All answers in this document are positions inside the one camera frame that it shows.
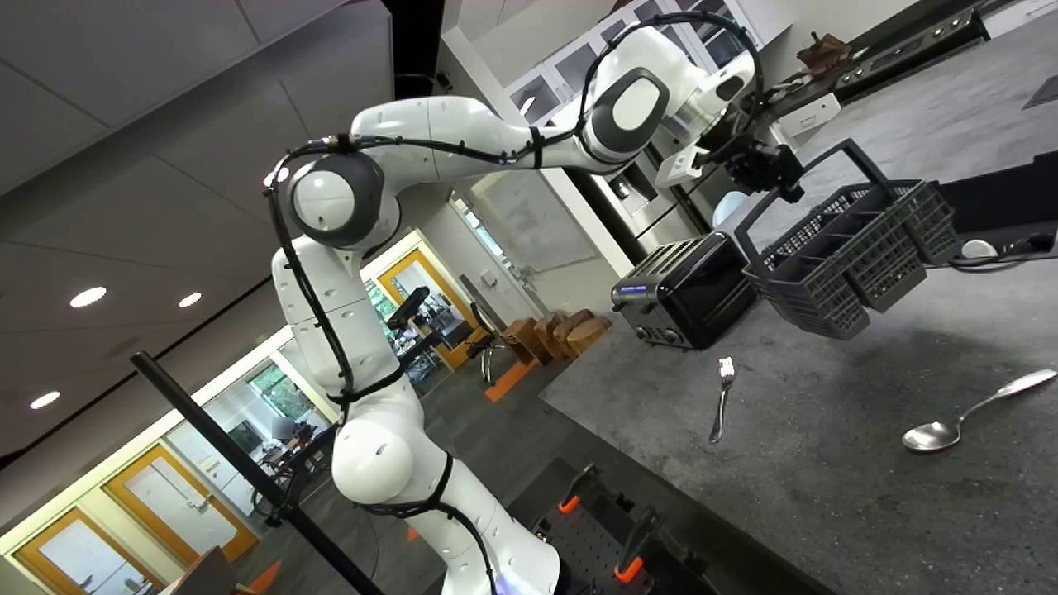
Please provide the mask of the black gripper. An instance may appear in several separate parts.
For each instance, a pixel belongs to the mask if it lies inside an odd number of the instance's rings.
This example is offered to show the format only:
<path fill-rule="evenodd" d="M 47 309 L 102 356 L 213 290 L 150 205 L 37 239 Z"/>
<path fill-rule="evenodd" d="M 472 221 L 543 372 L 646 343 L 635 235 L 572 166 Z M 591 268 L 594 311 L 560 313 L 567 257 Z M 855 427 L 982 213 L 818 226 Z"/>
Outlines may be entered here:
<path fill-rule="evenodd" d="M 805 200 L 801 160 L 752 116 L 720 120 L 716 160 L 747 191 L 778 191 L 785 201 Z"/>

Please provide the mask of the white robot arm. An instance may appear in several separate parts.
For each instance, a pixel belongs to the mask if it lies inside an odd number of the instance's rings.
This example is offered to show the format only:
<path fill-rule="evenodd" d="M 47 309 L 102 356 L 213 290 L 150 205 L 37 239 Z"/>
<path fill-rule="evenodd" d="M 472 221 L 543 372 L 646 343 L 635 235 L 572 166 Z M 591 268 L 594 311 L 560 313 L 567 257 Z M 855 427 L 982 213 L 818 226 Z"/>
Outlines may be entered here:
<path fill-rule="evenodd" d="M 330 483 L 407 524 L 442 559 L 442 595 L 560 595 L 561 555 L 426 438 L 361 265 L 400 235 L 400 195 L 417 187 L 505 169 L 615 173 L 665 123 L 688 137 L 663 166 L 668 182 L 752 160 L 758 147 L 733 120 L 765 96 L 762 56 L 708 72 L 665 38 L 668 23 L 640 23 L 594 56 L 567 129 L 505 123 L 472 96 L 395 101 L 286 153 L 264 174 L 279 306 L 319 387 L 343 409 Z"/>

